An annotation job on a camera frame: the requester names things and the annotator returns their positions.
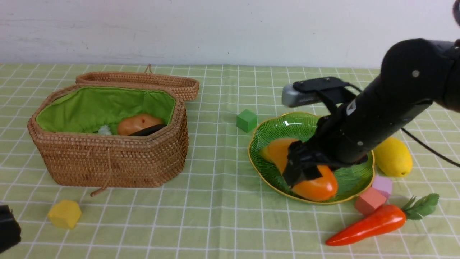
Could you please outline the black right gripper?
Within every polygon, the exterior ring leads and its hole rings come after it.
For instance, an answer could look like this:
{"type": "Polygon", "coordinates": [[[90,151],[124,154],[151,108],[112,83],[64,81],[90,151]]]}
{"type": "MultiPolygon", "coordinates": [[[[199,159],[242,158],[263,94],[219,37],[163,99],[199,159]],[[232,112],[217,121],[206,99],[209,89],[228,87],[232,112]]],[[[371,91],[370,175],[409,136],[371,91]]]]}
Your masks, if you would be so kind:
{"type": "Polygon", "coordinates": [[[337,122],[330,115],[320,117],[316,123],[315,133],[309,140],[296,141],[289,145],[287,164],[282,175],[286,184],[293,188],[302,177],[305,180],[323,177],[321,165],[329,167],[334,172],[337,169],[366,163],[367,154],[363,154],[353,162],[345,162],[338,158],[339,143],[344,139],[337,122]]]}

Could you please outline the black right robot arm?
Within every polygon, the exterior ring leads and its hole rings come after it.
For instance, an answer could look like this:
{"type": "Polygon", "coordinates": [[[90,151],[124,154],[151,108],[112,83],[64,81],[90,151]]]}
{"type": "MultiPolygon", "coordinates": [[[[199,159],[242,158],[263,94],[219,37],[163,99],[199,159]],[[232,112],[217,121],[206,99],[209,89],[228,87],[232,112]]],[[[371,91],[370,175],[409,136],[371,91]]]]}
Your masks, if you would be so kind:
{"type": "Polygon", "coordinates": [[[367,161],[367,154],[434,102],[459,112],[459,40],[404,40],[385,54],[381,72],[355,95],[351,83],[336,77],[286,85],[289,108],[322,102],[314,135],[289,146],[283,178],[289,187],[320,177],[317,166],[332,170],[367,161]]]}

